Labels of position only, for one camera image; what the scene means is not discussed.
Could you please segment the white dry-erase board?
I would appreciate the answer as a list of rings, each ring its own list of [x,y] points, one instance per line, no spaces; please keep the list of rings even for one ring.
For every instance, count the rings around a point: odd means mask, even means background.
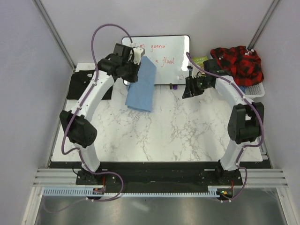
[[[147,57],[155,66],[155,85],[182,85],[189,75],[190,37],[188,35],[135,36],[134,46],[145,50]]]

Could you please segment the light blue long sleeve shirt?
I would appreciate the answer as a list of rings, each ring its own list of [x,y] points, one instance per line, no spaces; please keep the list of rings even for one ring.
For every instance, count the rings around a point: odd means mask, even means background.
[[[138,71],[138,81],[130,83],[127,88],[125,105],[140,112],[152,112],[156,66],[143,56]]]

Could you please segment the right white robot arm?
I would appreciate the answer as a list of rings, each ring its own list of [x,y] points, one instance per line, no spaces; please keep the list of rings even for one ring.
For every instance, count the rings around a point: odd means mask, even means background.
[[[223,185],[231,180],[231,171],[240,168],[244,149],[261,145],[255,141],[258,137],[264,138],[264,105],[248,98],[232,75],[219,68],[216,59],[206,60],[203,65],[204,68],[200,68],[192,60],[189,61],[189,75],[185,78],[186,86],[182,97],[186,99],[199,96],[206,89],[214,88],[232,109],[227,126],[230,141],[214,176],[216,182]]]

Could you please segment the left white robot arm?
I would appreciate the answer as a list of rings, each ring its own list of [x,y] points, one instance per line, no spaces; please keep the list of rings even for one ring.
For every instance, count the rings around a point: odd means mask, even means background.
[[[103,173],[98,170],[100,160],[97,157],[94,141],[97,129],[91,120],[100,101],[117,79],[135,83],[145,49],[134,44],[129,46],[116,44],[113,53],[95,63],[95,72],[90,83],[69,110],[60,113],[60,122],[64,131],[61,152],[67,155],[76,150],[79,153],[83,169],[87,170],[87,180],[99,184]]]

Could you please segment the folded black shirt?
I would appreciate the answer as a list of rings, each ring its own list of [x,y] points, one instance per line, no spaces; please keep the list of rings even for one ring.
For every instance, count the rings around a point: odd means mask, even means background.
[[[91,82],[94,73],[95,70],[79,70],[78,72],[74,72],[71,76],[67,99],[79,100]]]

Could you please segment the blue checkered cloth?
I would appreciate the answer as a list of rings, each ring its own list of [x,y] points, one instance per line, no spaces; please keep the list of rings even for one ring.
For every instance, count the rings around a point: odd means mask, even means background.
[[[244,86],[239,86],[239,88],[240,88],[243,92],[246,92],[246,87],[244,87]]]

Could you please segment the purple marker cap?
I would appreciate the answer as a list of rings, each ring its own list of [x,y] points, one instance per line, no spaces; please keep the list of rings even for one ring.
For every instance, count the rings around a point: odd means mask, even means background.
[[[177,84],[169,84],[169,87],[170,87],[171,90],[177,90],[178,89]]]

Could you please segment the green paperback book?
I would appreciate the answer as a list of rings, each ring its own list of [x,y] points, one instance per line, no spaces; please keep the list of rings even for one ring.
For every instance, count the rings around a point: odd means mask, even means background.
[[[193,57],[193,62],[197,64],[200,68],[204,69],[204,62],[208,60],[207,56]]]

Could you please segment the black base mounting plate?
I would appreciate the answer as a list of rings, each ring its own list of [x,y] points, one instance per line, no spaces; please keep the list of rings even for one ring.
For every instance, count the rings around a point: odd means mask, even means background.
[[[239,170],[219,172],[218,162],[102,162],[97,175],[79,162],[53,162],[51,169],[78,169],[77,185],[104,185],[108,192],[206,192],[209,186],[241,186]]]

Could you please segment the white plastic basket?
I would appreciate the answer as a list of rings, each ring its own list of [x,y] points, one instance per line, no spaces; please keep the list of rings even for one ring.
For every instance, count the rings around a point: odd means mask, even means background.
[[[246,92],[244,92],[244,94],[251,99],[263,97],[265,95],[263,83],[261,82],[256,85],[246,87]]]

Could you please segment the red black plaid shirt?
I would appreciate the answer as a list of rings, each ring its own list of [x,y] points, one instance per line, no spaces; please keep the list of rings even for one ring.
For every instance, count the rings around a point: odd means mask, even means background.
[[[255,49],[239,45],[210,51],[221,69],[228,70],[238,86],[254,86],[264,81],[261,58]]]

